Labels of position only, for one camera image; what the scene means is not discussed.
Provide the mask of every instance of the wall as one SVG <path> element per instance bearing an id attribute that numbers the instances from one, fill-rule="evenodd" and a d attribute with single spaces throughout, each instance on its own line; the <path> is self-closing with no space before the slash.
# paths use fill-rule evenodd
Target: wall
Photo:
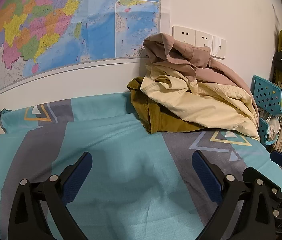
<path id="1" fill-rule="evenodd" d="M 171 27 L 185 26 L 226 39 L 227 54 L 222 62 L 249 85 L 254 74 L 267 79 L 270 77 L 275 36 L 282 28 L 281 22 L 280 0 L 171 0 Z M 124 92 L 131 79 L 145 73 L 140 65 L 132 60 L 130 63 L 82 68 L 34 80 L 0 94 L 0 110 Z"/>

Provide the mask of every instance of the wall outlet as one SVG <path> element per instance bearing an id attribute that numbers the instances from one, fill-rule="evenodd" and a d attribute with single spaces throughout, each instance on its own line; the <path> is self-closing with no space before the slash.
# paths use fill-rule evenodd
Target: wall outlet
<path id="1" fill-rule="evenodd" d="M 224 59 L 226 56 L 226 47 L 227 42 L 226 40 L 214 36 L 213 42 L 212 42 L 212 56 L 220 59 Z"/>
<path id="2" fill-rule="evenodd" d="M 185 42 L 191 45 L 194 45 L 195 43 L 195 30 L 193 29 L 180 26 L 173 26 L 172 36 L 175 40 L 180 42 Z"/>
<path id="3" fill-rule="evenodd" d="M 210 47 L 212 50 L 213 36 L 208 33 L 195 31 L 195 46 L 196 47 Z"/>

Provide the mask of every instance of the light switch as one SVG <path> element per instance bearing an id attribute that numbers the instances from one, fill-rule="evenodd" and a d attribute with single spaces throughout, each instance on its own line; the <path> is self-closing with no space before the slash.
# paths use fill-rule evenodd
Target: light switch
<path id="1" fill-rule="evenodd" d="M 214 36 L 212 42 L 212 56 L 220 59 L 224 59 L 226 57 L 226 48 L 227 42 L 226 40 Z"/>

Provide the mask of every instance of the teal bedsheet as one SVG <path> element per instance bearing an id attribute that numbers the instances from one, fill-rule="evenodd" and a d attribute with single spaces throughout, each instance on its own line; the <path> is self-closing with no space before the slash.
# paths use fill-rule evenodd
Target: teal bedsheet
<path id="1" fill-rule="evenodd" d="M 192 169 L 196 149 L 225 173 L 242 179 L 244 168 L 253 166 L 282 190 L 282 171 L 258 141 L 222 130 L 149 135 L 129 93 L 4 111 L 1 125 L 1 239 L 19 181 L 60 174 L 84 151 L 93 166 L 67 208 L 90 240 L 195 239 L 216 208 Z M 54 237 L 62 239 L 44 212 Z"/>

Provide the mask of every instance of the blue plastic basket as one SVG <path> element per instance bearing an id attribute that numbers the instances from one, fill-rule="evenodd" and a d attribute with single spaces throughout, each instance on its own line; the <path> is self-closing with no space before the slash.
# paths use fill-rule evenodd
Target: blue plastic basket
<path id="1" fill-rule="evenodd" d="M 268 128 L 269 128 L 269 125 L 267 124 L 267 122 L 260 117 L 259 118 L 258 134 L 260 136 L 260 142 L 263 146 L 274 144 L 278 139 L 278 135 L 276 135 L 276 138 L 273 141 L 267 140 Z"/>
<path id="2" fill-rule="evenodd" d="M 282 115 L 282 88 L 268 80 L 254 76 L 252 91 L 254 93 L 254 100 L 259 107 L 266 110 L 271 115 Z"/>

